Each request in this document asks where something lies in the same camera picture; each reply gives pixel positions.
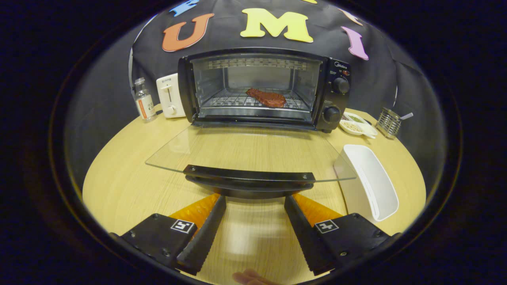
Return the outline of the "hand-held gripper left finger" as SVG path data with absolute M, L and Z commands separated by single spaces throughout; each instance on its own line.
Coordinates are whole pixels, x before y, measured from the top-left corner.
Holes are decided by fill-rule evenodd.
M 212 194 L 171 215 L 153 213 L 124 234 L 112 236 L 158 264 L 196 275 L 208 257 L 225 211 L 226 198 Z

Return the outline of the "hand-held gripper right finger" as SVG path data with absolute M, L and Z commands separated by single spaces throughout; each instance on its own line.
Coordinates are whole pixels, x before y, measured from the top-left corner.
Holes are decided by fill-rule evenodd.
M 315 276 L 362 263 L 392 245 L 388 235 L 358 213 L 341 215 L 300 194 L 285 198 L 284 208 Z

